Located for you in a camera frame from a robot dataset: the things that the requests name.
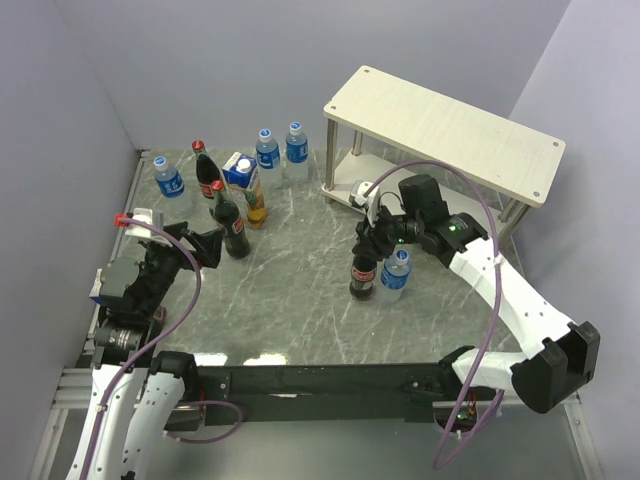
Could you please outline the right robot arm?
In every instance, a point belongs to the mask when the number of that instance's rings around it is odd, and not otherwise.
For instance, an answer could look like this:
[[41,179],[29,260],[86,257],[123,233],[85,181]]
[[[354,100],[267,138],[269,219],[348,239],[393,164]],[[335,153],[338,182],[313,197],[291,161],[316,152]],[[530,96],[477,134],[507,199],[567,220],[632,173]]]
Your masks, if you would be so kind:
[[517,340],[517,353],[459,354],[439,374],[444,395],[460,399],[473,386],[515,393],[536,413],[546,413],[589,383],[601,341],[589,322],[576,324],[545,300],[494,247],[487,231],[467,213],[452,214],[438,182],[428,174],[399,183],[402,214],[381,201],[378,186],[356,182],[352,206],[364,212],[356,226],[355,257],[390,260],[400,244],[417,244],[469,284]]

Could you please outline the cola bottle shelved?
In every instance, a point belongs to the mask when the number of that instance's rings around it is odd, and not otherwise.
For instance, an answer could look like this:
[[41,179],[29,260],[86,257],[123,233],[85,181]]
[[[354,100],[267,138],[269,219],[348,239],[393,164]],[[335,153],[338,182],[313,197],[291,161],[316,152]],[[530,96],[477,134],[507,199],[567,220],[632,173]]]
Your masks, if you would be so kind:
[[214,181],[222,180],[222,174],[206,151],[202,140],[195,140],[192,149],[196,159],[196,177],[202,195],[206,199],[213,199],[215,192],[212,188]]
[[377,274],[377,262],[363,255],[355,255],[350,270],[349,291],[357,300],[368,300],[373,295],[373,282]]
[[228,194],[222,180],[211,183],[213,203],[210,213],[217,225],[224,230],[227,253],[234,259],[247,257],[251,252],[240,210]]

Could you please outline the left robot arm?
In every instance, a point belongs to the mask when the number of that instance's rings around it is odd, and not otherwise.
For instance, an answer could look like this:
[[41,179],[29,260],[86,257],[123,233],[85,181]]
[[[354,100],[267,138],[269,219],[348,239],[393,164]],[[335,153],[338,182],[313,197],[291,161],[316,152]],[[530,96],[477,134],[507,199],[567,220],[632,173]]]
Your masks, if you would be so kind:
[[216,268],[223,230],[198,234],[185,222],[162,226],[132,213],[115,223],[145,255],[140,262],[117,258],[99,276],[91,395],[70,479],[144,478],[172,411],[200,388],[193,355],[154,350],[175,330],[163,326],[162,301],[177,274]]

